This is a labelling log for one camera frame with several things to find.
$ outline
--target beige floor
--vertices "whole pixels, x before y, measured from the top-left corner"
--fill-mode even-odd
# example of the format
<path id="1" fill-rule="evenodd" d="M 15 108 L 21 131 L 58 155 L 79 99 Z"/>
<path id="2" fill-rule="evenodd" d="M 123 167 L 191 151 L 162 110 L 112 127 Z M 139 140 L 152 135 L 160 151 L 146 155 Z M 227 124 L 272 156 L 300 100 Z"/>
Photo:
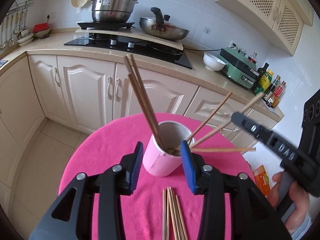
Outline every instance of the beige floor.
<path id="1" fill-rule="evenodd" d="M 55 200 L 65 166 L 87 137 L 49 120 L 36 138 L 19 175 L 11 217 L 24 239 Z"/>

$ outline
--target human hand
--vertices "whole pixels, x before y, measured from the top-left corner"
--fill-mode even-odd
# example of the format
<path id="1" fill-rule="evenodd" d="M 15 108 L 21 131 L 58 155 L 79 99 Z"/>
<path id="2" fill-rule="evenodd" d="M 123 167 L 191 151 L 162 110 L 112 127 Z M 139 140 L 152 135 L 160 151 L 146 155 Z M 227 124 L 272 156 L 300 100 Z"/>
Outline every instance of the human hand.
<path id="1" fill-rule="evenodd" d="M 276 184 L 273 186 L 273 188 L 267 195 L 267 200 L 273 207 L 275 207 L 279 202 L 278 191 L 281 182 L 281 177 L 282 172 L 279 172 L 272 176 L 272 180 L 276 182 Z M 305 189 L 297 183 L 297 181 L 292 182 L 289 189 L 289 197 L 296 205 L 296 209 L 292 212 L 292 214 L 287 219 L 284 225 L 289 231 L 289 233 L 292 234 L 303 223 L 307 215 L 310 200 L 308 192 L 306 192 Z"/>

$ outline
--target kitchen counter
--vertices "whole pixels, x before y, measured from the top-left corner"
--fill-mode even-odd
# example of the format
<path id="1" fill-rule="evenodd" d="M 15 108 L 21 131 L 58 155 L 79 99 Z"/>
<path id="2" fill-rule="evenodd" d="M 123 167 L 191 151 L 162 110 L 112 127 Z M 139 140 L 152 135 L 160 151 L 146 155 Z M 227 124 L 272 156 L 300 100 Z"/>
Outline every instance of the kitchen counter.
<path id="1" fill-rule="evenodd" d="M 54 33 L 51 34 L 49 38 L 43 40 L 36 39 L 28 45 L 19 47 L 2 58 L 2 60 L 8 60 L 8 62 L 0 68 L 0 75 L 26 55 L 65 55 L 94 58 L 124 64 L 123 56 L 127 55 L 127 53 L 123 51 L 63 45 L 68 41 L 82 36 L 84 36 L 83 33 Z M 227 95 L 229 91 L 232 91 L 233 94 L 231 98 L 242 104 L 248 103 L 255 96 L 250 90 L 239 87 L 222 74 L 206 69 L 201 56 L 187 50 L 186 54 L 192 65 L 192 70 L 138 54 L 134 54 L 134 58 L 140 68 L 179 78 L 222 95 Z M 269 111 L 262 101 L 259 104 L 255 104 L 253 109 L 276 122 L 279 122 L 283 118 L 283 114 L 278 107 L 275 108 L 278 114 L 276 115 Z"/>

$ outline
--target paper cup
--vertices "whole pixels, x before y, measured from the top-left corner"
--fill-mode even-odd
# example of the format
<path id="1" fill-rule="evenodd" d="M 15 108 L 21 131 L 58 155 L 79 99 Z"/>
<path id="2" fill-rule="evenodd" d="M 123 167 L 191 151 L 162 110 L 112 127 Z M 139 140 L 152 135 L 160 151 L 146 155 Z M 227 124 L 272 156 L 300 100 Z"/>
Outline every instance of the paper cup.
<path id="1" fill-rule="evenodd" d="M 176 148 L 180 146 L 181 141 L 186 140 L 191 131 L 175 121 L 163 121 L 159 123 L 160 137 L 164 148 Z M 166 153 L 156 143 L 152 135 L 142 160 L 143 166 L 148 173 L 153 176 L 168 176 L 182 164 L 180 156 L 174 156 Z"/>

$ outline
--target pink tablecloth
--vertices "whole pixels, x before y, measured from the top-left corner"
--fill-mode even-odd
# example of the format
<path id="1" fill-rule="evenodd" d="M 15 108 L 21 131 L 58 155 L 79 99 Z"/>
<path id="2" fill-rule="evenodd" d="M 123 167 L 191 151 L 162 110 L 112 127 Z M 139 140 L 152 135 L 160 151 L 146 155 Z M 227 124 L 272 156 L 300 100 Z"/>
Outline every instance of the pink tablecloth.
<path id="1" fill-rule="evenodd" d="M 200 122 L 188 117 L 173 114 L 156 114 L 159 122 L 173 120 L 180 122 L 191 131 Z M 212 129 L 203 127 L 196 135 L 196 140 Z M 148 145 L 151 130 L 143 114 L 114 120 L 90 135 L 71 157 L 61 180 L 59 193 L 79 172 L 88 176 L 103 173 L 109 167 L 118 164 L 123 155 L 132 153 L 138 141 L 144 149 Z M 233 145 L 217 133 L 204 141 L 199 147 L 233 147 Z M 204 153 L 206 163 L 211 164 L 223 173 L 237 175 L 247 173 L 252 179 L 252 172 L 239 152 L 235 153 Z M 162 235 L 162 190 L 171 186 L 174 188 L 182 206 L 187 232 L 190 240 L 197 239 L 203 196 L 193 195 L 186 183 L 182 165 L 169 176 L 153 177 L 146 172 L 143 165 L 139 176 L 137 189 L 131 196 L 121 197 L 124 230 L 127 240 L 161 239 Z M 92 219 L 92 239 L 97 240 L 98 196 L 95 197 Z M 226 205 L 226 236 L 231 239 L 230 206 Z"/>

